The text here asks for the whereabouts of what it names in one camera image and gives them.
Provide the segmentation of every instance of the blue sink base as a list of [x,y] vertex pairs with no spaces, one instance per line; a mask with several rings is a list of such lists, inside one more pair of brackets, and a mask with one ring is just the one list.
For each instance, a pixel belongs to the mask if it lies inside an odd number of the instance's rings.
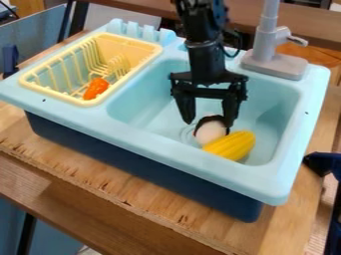
[[211,182],[173,169],[84,133],[26,112],[39,136],[151,181],[244,222],[259,217],[263,203]]

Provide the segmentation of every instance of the wooden edge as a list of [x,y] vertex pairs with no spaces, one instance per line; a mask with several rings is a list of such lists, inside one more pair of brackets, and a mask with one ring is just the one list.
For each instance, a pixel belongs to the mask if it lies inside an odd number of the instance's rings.
[[0,194],[103,254],[222,254],[4,152]]

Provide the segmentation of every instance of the yellow corn cob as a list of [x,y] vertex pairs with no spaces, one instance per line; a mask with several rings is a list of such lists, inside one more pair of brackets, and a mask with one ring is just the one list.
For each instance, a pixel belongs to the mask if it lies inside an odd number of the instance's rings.
[[253,132],[242,130],[218,138],[203,146],[203,150],[233,161],[244,158],[254,147],[255,136]]

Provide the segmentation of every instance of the light blue sink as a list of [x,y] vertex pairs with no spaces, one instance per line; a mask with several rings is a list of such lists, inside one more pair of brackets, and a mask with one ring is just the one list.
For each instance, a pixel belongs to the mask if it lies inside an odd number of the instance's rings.
[[[113,21],[94,33],[108,31],[141,37],[141,31],[134,34],[130,26],[136,24],[131,23],[125,31],[118,32],[117,22]],[[24,89],[17,82],[27,70],[74,43],[1,82],[0,98],[44,119],[258,201],[271,205],[284,203],[316,124],[329,70],[309,65],[304,78],[295,82],[240,69],[244,53],[226,60],[230,70],[250,78],[248,100],[242,103],[233,129],[250,129],[256,135],[256,146],[250,155],[241,162],[233,162],[202,151],[191,137],[200,118],[221,114],[220,101],[197,100],[196,119],[190,126],[177,111],[168,75],[188,70],[183,39],[165,31],[143,38],[160,42],[164,52],[98,106],[77,107]]]

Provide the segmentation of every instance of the orange toy vegetable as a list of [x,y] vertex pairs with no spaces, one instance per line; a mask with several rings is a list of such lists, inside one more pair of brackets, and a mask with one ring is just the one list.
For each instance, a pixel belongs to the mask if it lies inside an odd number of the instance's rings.
[[94,78],[83,94],[84,100],[92,100],[96,98],[96,95],[103,93],[109,86],[109,83],[102,78]]

